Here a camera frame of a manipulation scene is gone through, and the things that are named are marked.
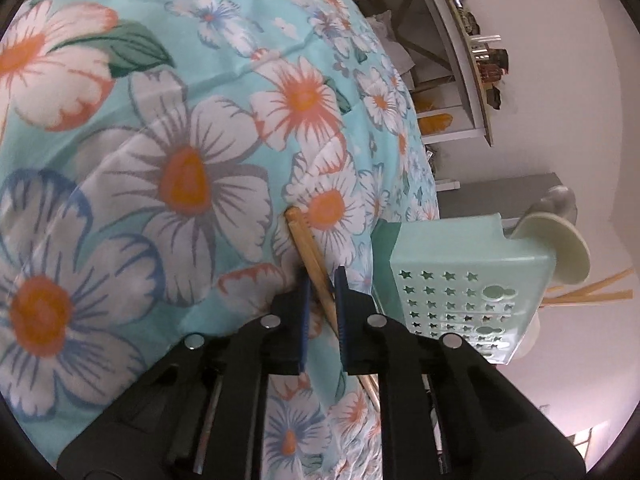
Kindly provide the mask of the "metal spoon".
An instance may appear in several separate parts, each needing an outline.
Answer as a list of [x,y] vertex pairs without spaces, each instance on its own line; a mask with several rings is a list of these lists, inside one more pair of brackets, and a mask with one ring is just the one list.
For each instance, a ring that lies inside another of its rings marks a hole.
[[548,214],[555,214],[571,224],[576,224],[578,217],[576,195],[571,188],[565,185],[552,186],[552,188],[548,188],[540,200],[532,203],[526,209],[520,221],[534,212],[548,212]]

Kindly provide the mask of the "floral blue tablecloth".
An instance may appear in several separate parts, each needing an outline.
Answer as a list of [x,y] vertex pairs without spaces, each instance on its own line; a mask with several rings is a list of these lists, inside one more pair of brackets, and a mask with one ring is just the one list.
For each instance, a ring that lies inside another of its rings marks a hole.
[[352,0],[25,0],[1,40],[1,393],[49,465],[190,333],[295,281],[370,292],[434,220],[416,109]]

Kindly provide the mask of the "silver refrigerator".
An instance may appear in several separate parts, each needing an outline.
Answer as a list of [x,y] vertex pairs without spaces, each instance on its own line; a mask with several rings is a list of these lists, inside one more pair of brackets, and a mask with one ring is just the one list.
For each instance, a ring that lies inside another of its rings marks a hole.
[[465,183],[457,190],[437,193],[439,218],[500,214],[502,228],[511,231],[533,203],[543,198],[549,188],[561,184],[553,172]]

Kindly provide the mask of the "wooden chopstick lone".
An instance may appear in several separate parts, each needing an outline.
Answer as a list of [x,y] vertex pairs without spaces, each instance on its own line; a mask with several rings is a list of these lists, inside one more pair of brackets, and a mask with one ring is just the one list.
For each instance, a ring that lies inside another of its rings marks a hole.
[[571,292],[566,292],[565,294],[561,295],[561,298],[564,298],[564,297],[568,298],[568,297],[574,297],[574,296],[581,297],[581,296],[590,295],[592,292],[597,292],[598,290],[608,287],[618,281],[623,280],[624,278],[628,278],[628,276],[631,276],[632,274],[634,274],[634,268],[625,269],[616,274],[608,276],[603,280],[591,283],[586,286],[582,286],[581,288],[574,289]]

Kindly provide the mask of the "mint green utensil holder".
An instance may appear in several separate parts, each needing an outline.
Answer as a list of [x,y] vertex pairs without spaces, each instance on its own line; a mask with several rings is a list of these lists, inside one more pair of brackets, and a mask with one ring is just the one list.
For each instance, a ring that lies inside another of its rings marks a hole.
[[511,240],[499,216],[378,222],[372,296],[410,333],[460,335],[491,364],[508,364],[551,282],[553,248]]

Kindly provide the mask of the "white rice paddle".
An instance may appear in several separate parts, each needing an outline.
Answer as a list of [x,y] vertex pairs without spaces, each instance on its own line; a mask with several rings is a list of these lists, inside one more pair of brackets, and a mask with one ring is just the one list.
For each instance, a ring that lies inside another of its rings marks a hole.
[[540,318],[539,313],[536,312],[532,317],[532,320],[527,327],[527,330],[518,344],[518,348],[514,352],[513,359],[519,360],[523,359],[524,356],[527,356],[529,352],[532,351],[534,345],[536,344],[538,337],[540,334]]

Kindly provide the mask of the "red cola bottles pack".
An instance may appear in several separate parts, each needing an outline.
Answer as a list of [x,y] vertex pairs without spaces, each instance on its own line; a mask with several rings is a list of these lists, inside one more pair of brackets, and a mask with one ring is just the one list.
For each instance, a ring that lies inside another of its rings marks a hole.
[[486,84],[493,84],[509,73],[510,60],[506,49],[490,49],[478,62],[480,78]]

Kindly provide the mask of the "cream plastic soup ladle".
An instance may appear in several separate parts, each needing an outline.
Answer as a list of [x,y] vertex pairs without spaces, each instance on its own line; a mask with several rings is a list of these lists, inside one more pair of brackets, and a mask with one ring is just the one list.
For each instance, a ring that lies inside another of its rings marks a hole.
[[576,226],[551,212],[535,211],[518,222],[512,240],[536,240],[555,255],[552,280],[563,285],[584,282],[591,270],[591,256],[586,240]]

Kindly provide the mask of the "yellow plastic bag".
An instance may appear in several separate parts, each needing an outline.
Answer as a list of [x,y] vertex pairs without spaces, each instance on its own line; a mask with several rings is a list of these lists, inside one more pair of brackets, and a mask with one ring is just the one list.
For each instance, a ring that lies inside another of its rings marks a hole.
[[454,118],[450,114],[440,113],[421,117],[418,119],[418,124],[422,136],[430,136],[431,134],[445,132],[451,126],[453,120]]

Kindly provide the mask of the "white wooden side table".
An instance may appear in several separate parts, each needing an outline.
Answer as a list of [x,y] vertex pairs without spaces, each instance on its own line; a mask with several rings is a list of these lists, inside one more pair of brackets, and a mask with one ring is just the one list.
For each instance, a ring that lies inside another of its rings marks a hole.
[[411,99],[418,119],[440,113],[454,120],[426,144],[483,138],[491,145],[485,89],[471,43],[452,0],[388,0],[397,41],[408,51]]

